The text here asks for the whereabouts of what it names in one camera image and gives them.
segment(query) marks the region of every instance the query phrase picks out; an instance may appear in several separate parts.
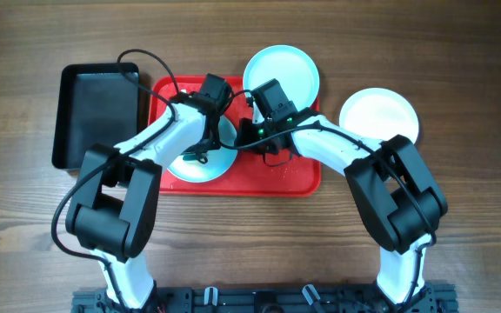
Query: black wire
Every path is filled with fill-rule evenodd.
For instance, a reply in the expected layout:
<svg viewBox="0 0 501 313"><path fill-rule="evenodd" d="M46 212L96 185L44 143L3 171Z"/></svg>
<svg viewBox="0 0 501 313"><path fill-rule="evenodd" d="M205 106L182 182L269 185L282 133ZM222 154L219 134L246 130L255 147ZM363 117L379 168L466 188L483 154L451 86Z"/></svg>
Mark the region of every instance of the black wire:
<svg viewBox="0 0 501 313"><path fill-rule="evenodd" d="M285 161L280 162L280 163L270 164L270 163L266 162L266 154L263 153L263 155L262 155L262 162L264 162L264 164L266 164L269 167L278 167L278 166L284 165L284 164L288 163L289 161L291 161L292 159L293 159L293 152L291 152L289 154L289 159L288 160L285 160Z"/></svg>
<svg viewBox="0 0 501 313"><path fill-rule="evenodd" d="M85 185L89 180L91 180L92 177L94 177L95 175L97 175L99 172L101 172L103 170L106 170L107 168L109 168L109 167L111 167L111 166L113 166L113 165L115 165L115 164L117 164L117 163L125 160L132 153L134 153L134 152L142 149L146 144L148 144L152 140L154 140L157 137L159 137L160 135L162 135L176 120L175 109L173 108L173 105L167 99L161 97L160 95L158 95L153 90L149 90L146 87L144 87L143 85L141 85L140 83L138 83L138 82L130 79L130 77L128 77L127 74L124 72L124 70L121 68L121 59L122 59L122 57L124 57L126 54L131 53L131 52L144 53L144 54L147 54L147 55L149 55L151 57L154 57L156 60L158 60L158 62L160 62L165 67L165 69L168 71L168 73L170 73L171 80L173 81L173 83L174 83L174 85L176 87L176 90L178 92L177 82L175 80L175 77L173 76L173 73L171 73L170 69L167 67L167 65L159 57L157 57L157 56L155 56L155 55L153 55L150 52L145 51L145 50L140 50L140 49L126 50L126 51L122 52L119 55L119 57L117 58L117 67L119 69L119 72L129 82L134 83L139 89L144 90L144 91L150 93L152 96L157 97L158 99L164 101L166 103L166 105L170 108L171 117L170 117L169 121L160 130L158 130L155 134L153 134L152 136L150 136L147 139L143 140L141 143L139 143L138 145L136 145L134 148L132 148L132 149L130 149L130 150L128 150L128 151L126 151L126 152L118 155L118 156L112 157L110 160L108 160L104 164L98 166L93 171L91 171L90 173L88 173L86 176L84 176L83 178L81 178L80 180L78 180L77 183L75 183L75 185L63 197L63 199L61 200L61 202L57 206L56 211L55 211L55 213L53 215L53 218L51 220L51 239L53 240L53 242L56 244L56 246L62 252L66 253L66 254L68 254L70 256L76 256L76 257L81 257L81 258L85 258L85 259L96 260L96 261L101 262L104 265L105 270L107 270L108 275L110 277L111 288L115 292L117 300L119 301L119 305L121 306L121 309L124 312L128 312L130 310L127 309L127 307L124 304L123 297L121 296L121 290L117 286L117 279L115 278L115 275L113 274L113 269L111 268L111 263L108 260L106 260L106 259L104 259L104 258L102 258L100 256L93 256L91 254L87 254L87 253L82 253L82 252L70 250L67 247L65 247L65 245L61 242L61 240L59 239L59 236L57 235L57 224L59 222L59 216L63 212L63 209L64 209L65 205L67 204L67 202L69 202L69 200L75 195L75 193L77 191L79 191L80 188L83 187L83 185Z"/></svg>
<svg viewBox="0 0 501 313"><path fill-rule="evenodd" d="M197 153L197 161L201 164L206 164L208 163L208 157L206 157L204 154L202 153Z"/></svg>
<svg viewBox="0 0 501 313"><path fill-rule="evenodd" d="M256 142L254 142L254 143L249 143L249 144L242 145L242 146L237 146L237 147L228 146L224 143L221 143L221 141L220 141L220 143L221 143L222 147L224 147L226 149L245 150L245 149L249 149L251 147L254 147L256 145L266 143L273 138L280 137L282 135L289 134L291 132L298 131L298 130L328 131L330 133L333 133L333 134L336 134L336 135L343 137L344 139L348 140L349 142L355 144L357 147L370 153L380 163L383 170L385 172L387 172L388 175L390 175L393 179L395 179L397 181L397 183L399 184L399 187L401 187L401 189L404 191L405 195L407 196L407 198L409 198L409 201L411 201L411 204L413 205L413 207L417 211L418 215L423 220L426 232L431 234L431 240L428 243L423 243L423 244L419 245L415 249L415 253L417 253L417 259L415 262L415 269L413 272L413 280L411 281L411 286L409 288L409 291L407 292L407 296L405 297L405 300L399 304L399 306L402 308L401 310L403 310L404 308L406 308L410 304L412 297L413 297L413 294L415 292L415 288L417 287L417 280L420 276L420 263L421 263L421 259L423 257L423 249L431 247L434 244L436 244L437 238L436 238L436 232L434 231L434 229L432 228L432 225L430 224L430 222L426 218L426 215L424 214L424 212L421 210L420 206L418 205L417 200L415 200L415 197L409 192L409 190L405 186L405 183L402 181L401 177L399 177L396 174L396 172L391 168L391 166L384 159L382 159L377 153L375 153L375 151L373 149L369 148L367 145L362 143L360 140L357 140L357 139L355 139L355 138L353 138L353 137L351 137L351 136L349 136L349 135L347 135L339 130L334 130L332 128L325 127L325 126L321 125L320 123L314 123L314 124L309 124L309 125L304 125L304 126L297 126L294 129L283 130L283 131L280 131L277 134L274 134L270 137L266 137L266 138L263 138L263 139L260 139Z"/></svg>
<svg viewBox="0 0 501 313"><path fill-rule="evenodd" d="M252 92L252 90L240 90L240 91L238 91L236 93L233 93L233 91L232 91L231 92L231 97L229 99L227 99L227 104L225 105L224 109L221 111L220 116L222 116L225 113L225 111L227 111L227 109L230 108L231 103L233 102L233 100L237 96L243 95L245 92Z"/></svg>
<svg viewBox="0 0 501 313"><path fill-rule="evenodd" d="M153 54L152 52L149 52L147 50L142 50L142 49L128 49L128 50L125 50L123 52L121 52L121 54L119 55L119 57L117 57L117 66L119 67L119 72L121 74L123 74L123 76L125 78L127 78L131 83L134 83L139 89L141 90L144 90L148 93L150 93L152 96L155 96L157 98L160 98L160 100L162 100L163 98L161 96L159 96L156 92L152 91L152 90L149 90L148 88L144 87L143 85L141 85L140 83L136 82L136 81L133 81L131 79L129 79L125 74L124 74L124 71L121 69L121 67L119 66L119 64L121 63L121 59L130 54L130 53L142 53L142 54L145 54L147 56L150 56L150 57L153 57L156 61L160 62L160 64L162 64L162 66L164 67L165 70L167 70L167 73L170 75L171 77L171 81L173 82L173 85L175 86L175 91L177 93L179 93L179 86L177 85L177 80L175 79L175 76L173 75L173 72L170 70L170 67L167 66L167 64L162 61L162 59L160 57L158 57L157 55Z"/></svg>

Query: red tray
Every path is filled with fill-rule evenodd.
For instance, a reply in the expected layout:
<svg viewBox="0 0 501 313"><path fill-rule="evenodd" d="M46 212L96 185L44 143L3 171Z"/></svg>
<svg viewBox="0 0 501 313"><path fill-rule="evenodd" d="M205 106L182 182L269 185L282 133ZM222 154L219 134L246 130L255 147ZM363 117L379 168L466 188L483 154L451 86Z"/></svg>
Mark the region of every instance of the red tray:
<svg viewBox="0 0 501 313"><path fill-rule="evenodd" d="M243 88L242 77L225 77L234 92ZM198 91L204 76L176 76L179 89ZM160 79L153 90L169 98L175 95L170 77ZM312 108L318 110L318 99ZM148 125L156 121L165 111L165 104L155 97L150 98ZM252 108L244 96L237 97L225 116L239 127L239 119L252 118ZM278 156L268 155L268 163L281 163L289 158L285 151ZM160 193L214 196L309 196L320 185L321 165L319 162L294 156L291 161L278 167L264 164L262 156L239 151L231 167L220 177L206 183L187 183L173 176L169 171L162 175Z"/></svg>

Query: wooden table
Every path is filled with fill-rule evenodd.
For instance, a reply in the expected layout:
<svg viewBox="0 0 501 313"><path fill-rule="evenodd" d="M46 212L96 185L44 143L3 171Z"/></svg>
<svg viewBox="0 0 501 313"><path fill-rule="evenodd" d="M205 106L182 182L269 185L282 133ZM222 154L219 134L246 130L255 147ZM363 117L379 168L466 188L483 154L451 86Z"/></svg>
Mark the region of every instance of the wooden table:
<svg viewBox="0 0 501 313"><path fill-rule="evenodd" d="M63 67L138 47L178 74L242 75L257 51L287 43L316 62L333 122L367 87L413 104L420 153L450 205L424 274L455 283L463 312L501 312L501 2L92 2L0 5L0 311L68 312L71 292L104 285L95 262L50 239L75 182L50 163ZM152 81L164 75L148 58L130 60ZM371 282L378 246L347 182L323 175L307 198L161 196L151 274L194 288Z"/></svg>

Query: white plate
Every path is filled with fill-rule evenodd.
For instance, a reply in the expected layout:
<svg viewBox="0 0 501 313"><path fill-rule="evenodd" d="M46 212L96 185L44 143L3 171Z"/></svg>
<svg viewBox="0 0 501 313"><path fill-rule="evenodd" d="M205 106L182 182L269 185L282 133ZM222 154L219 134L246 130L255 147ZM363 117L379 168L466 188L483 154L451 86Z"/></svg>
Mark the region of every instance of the white plate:
<svg viewBox="0 0 501 313"><path fill-rule="evenodd" d="M220 117L218 130L222 143L234 144L237 131L230 120ZM237 151L222 147L219 150L208 151L206 157L208 163L202 164L199 161L184 161L183 156L178 156L167 170L185 182L209 182L222 176L231 167L237 157Z"/></svg>
<svg viewBox="0 0 501 313"><path fill-rule="evenodd" d="M317 98L320 88L317 66L295 47L275 45L258 52L244 69L243 87L253 90L272 78L279 81L297 110L310 107ZM256 105L253 120L255 123L264 120Z"/></svg>
<svg viewBox="0 0 501 313"><path fill-rule="evenodd" d="M417 141L418 117L413 107L398 93L369 88L351 96L339 114L339 126L360 136L389 140L395 135Z"/></svg>

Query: white arm segment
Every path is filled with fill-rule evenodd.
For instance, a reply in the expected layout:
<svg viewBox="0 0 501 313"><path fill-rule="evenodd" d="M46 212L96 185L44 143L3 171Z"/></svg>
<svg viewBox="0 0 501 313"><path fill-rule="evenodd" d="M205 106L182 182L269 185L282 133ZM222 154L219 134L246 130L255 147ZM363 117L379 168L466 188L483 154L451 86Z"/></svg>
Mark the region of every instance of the white arm segment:
<svg viewBox="0 0 501 313"><path fill-rule="evenodd" d="M357 140L363 142L373 150L380 148L382 140L361 137L357 134L344 130L330 121L325 116L315 116L306 119L298 126L304 126L319 121L324 127L341 131ZM299 154L320 161L331 167L339 174L345 176L344 168L349 166L354 160L364 158L369 155L365 150L358 148L347 139L321 130L299 130L292 133L293 143L297 147Z"/></svg>
<svg viewBox="0 0 501 313"><path fill-rule="evenodd" d="M333 123L330 123L324 116L310 117L299 126L308 125L319 121L324 127L341 131L373 150L380 148L382 140L361 137L357 134L343 130ZM327 131L321 130L299 130L292 133L293 143L297 147L299 154L303 157L313 158L331 167L341 175L344 175L344 169L359 158L365 158L369 153L359 149L355 144L350 143L345 138ZM377 277L377 285L395 304L401 303L407 296L411 281L413 280L413 271L415 269L415 250L420 244L428 243L431 236L426 234L420 237L403 255L396 251L389 252L380 248L380 272ZM417 287L413 295L417 294L424 286L423 279L424 251L420 263L421 275L417 280Z"/></svg>
<svg viewBox="0 0 501 313"><path fill-rule="evenodd" d="M176 157L202 139L206 117L199 113L198 110L187 105L173 104L173 107L177 113L177 121L141 150L131 154L131 157L138 160L150 159L167 169ZM171 111L167 109L156 122L133 138L116 144L115 148L119 148L121 153L134 148L137 144L162 129L170 118ZM144 252L137 257L128 259L125 263L119 262L113 255L101 250L91 250L90 253L103 257L111 263L113 274L117 280L117 287L121 289L121 297L125 305L131 309L141 309L154 288L154 279L148 272ZM100 267L108 284L107 296L114 302L119 303L108 272L102 263L100 263Z"/></svg>
<svg viewBox="0 0 501 313"><path fill-rule="evenodd" d="M376 282L378 288L384 292L384 294L390 299L394 304L402 303L407 296L407 292L411 288L411 282L413 281L413 270L415 269L415 259L417 258L417 253L415 250L423 243L428 243L431 240L430 234L425 234L417 239L416 242L412 243L409 250L403 255L397 253L397 251L389 252L384 248L380 247L380 272ZM424 256L426 248L423 249L423 256L421 257L420 263L420 275L417 280L417 287L413 296L416 295L424 286L423 279L423 266L424 266Z"/></svg>
<svg viewBox="0 0 501 313"><path fill-rule="evenodd" d="M144 251L137 257L128 259L125 263L119 262L113 255L98 249L91 250L90 253L94 256L103 257L111 263L111 270L113 270L117 287L121 290L121 297L125 306L130 309L141 309L154 288L154 278L148 272ZM104 273L105 282L108 284L105 293L113 302L119 303L111 285L110 274L105 270L105 266L101 262L98 263Z"/></svg>
<svg viewBox="0 0 501 313"><path fill-rule="evenodd" d="M197 144L202 139L206 117L197 109L184 104L174 103L173 108L177 113L177 121L170 125L162 135L146 144L142 150L131 154L131 157L137 160L150 159L154 163L162 165L162 168L167 169L176 157L179 157L190 146ZM133 138L116 144L115 148L119 148L121 153L134 148L160 130L168 123L170 118L171 111L166 109L156 122Z"/></svg>

